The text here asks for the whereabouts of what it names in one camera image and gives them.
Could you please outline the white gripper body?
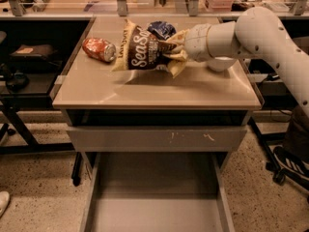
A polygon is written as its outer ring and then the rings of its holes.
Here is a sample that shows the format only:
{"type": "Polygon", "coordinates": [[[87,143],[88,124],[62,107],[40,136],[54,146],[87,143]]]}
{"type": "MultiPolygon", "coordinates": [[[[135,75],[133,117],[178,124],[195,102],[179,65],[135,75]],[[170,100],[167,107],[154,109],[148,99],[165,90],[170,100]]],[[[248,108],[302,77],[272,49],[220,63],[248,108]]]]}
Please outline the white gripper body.
{"type": "Polygon", "coordinates": [[[205,62],[211,58],[208,48],[208,32],[211,26],[197,24],[188,30],[184,40],[184,50],[187,56],[196,62],[205,62]]]}

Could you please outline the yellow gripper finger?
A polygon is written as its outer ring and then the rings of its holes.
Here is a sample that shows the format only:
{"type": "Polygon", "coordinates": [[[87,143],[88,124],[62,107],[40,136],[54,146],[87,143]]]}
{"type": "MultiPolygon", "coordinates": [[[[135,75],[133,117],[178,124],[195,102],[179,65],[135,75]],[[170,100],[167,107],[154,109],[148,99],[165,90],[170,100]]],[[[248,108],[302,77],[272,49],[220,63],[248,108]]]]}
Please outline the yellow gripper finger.
{"type": "Polygon", "coordinates": [[[181,50],[179,53],[168,54],[167,58],[170,59],[167,69],[173,75],[177,77],[185,68],[188,56],[184,50],[181,50]]]}
{"type": "Polygon", "coordinates": [[[174,44],[174,45],[184,45],[185,38],[188,33],[188,29],[181,30],[174,34],[172,37],[168,38],[166,42],[168,44],[174,44]]]}

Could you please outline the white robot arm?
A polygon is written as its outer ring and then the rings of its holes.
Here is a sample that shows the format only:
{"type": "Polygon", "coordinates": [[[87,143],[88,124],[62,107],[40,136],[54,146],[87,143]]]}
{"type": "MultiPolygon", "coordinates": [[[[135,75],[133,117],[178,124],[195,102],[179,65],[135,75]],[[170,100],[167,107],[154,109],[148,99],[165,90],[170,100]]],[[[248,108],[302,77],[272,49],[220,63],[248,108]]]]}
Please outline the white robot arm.
{"type": "Polygon", "coordinates": [[[291,39],[271,10],[254,7],[232,22],[197,24],[181,32],[165,55],[178,61],[205,62],[218,57],[262,59],[279,75],[309,116],[309,55],[291,39]]]}

